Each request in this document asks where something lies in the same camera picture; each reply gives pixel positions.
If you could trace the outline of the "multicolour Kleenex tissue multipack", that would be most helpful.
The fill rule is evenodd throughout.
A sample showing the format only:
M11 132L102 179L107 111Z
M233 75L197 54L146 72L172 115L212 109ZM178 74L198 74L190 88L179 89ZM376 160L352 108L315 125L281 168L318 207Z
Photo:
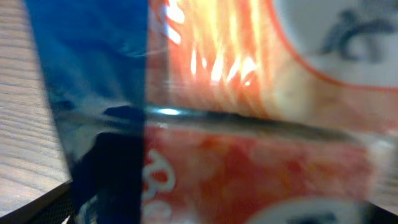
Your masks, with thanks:
M71 223L396 223L396 1L26 1Z

